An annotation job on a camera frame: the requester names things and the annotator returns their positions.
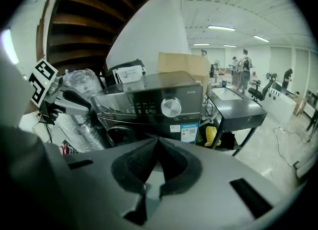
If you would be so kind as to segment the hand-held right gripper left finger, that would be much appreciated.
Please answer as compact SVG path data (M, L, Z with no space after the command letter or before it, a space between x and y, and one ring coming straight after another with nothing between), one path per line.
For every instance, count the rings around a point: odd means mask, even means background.
M64 156L81 230L136 230L160 205L156 139Z

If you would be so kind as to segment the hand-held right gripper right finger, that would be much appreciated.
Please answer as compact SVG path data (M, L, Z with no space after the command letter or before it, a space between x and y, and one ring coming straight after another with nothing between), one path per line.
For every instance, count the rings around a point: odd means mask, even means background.
M165 195L160 230L265 230L288 211L295 195L283 195L268 179L235 157L167 139L199 160L202 171L184 193Z

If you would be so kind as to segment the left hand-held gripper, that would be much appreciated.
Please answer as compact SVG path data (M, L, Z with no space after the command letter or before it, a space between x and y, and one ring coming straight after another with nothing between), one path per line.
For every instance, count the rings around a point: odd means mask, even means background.
M28 79L35 91L31 102L39 111L39 122L54 125L58 117L58 107L55 101L63 85L63 78L58 76L58 70L45 59L37 62ZM91 110L88 99L74 88L61 90L61 106L68 115L85 115Z

